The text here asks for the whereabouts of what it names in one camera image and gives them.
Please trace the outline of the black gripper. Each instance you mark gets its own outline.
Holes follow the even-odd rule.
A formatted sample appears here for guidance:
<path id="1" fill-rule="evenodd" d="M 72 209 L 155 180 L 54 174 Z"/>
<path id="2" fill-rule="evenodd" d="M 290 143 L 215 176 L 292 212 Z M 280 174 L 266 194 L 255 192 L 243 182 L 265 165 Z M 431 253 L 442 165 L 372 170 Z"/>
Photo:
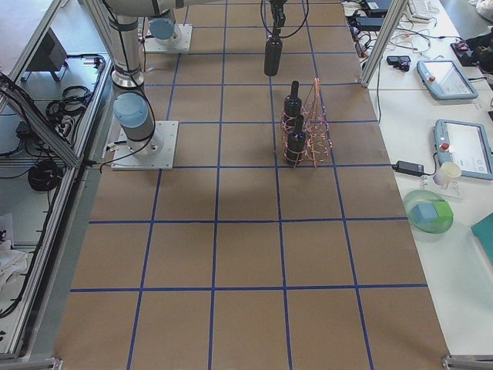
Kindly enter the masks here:
<path id="1" fill-rule="evenodd" d="M 284 27 L 286 21 L 286 16 L 283 10 L 286 0 L 269 0 L 269 3 L 273 18 L 273 30 L 271 34 L 275 39 L 279 39 L 281 29 Z"/>

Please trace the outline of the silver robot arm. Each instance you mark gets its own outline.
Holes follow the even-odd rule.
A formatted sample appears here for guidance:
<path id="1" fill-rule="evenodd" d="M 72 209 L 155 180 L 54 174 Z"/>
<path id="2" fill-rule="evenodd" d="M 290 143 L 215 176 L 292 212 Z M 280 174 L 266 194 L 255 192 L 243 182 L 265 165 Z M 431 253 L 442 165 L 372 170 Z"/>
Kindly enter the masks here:
<path id="1" fill-rule="evenodd" d="M 154 39 L 158 45 L 176 47 L 182 39 L 182 31 L 176 24 L 173 10 L 166 10 L 161 15 L 148 17 L 148 31 L 145 40 Z"/>
<path id="2" fill-rule="evenodd" d="M 157 39 L 166 40 L 175 32 L 175 22 L 171 14 L 178 8 L 202 5 L 202 1 L 104 1 L 109 14 L 111 53 L 115 63 L 112 74 L 113 83 L 125 95 L 133 93 L 146 110 L 151 110 L 143 92 L 144 76 L 139 61 L 138 23 L 139 18 L 148 18 L 149 27 L 155 28 Z M 283 48 L 280 34 L 285 23 L 284 1 L 271 1 L 270 10 L 273 28 L 267 32 L 264 53 L 264 74 L 275 76 L 278 73 Z"/>

